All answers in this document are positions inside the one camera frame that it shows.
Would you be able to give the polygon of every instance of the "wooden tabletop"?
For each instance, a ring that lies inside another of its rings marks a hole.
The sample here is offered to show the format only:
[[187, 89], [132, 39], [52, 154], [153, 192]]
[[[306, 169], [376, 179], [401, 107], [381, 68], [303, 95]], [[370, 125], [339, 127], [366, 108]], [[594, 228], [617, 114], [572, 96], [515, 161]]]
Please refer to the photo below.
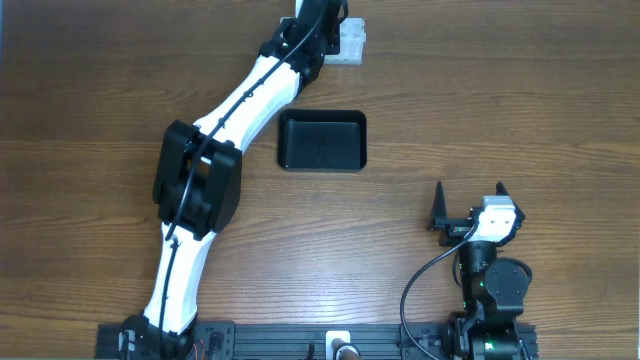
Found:
[[[160, 256], [162, 136], [248, 74], [292, 0], [6, 0], [0, 88], [0, 356], [90, 357], [147, 304]], [[465, 216], [503, 181], [527, 215], [505, 254], [535, 279], [542, 358], [634, 359], [640, 2], [350, 1], [362, 66], [325, 66], [292, 107], [359, 109], [367, 166], [284, 172], [276, 122], [211, 248], [199, 319], [399, 323], [444, 251], [436, 182]], [[451, 260], [410, 321], [460, 310]]]

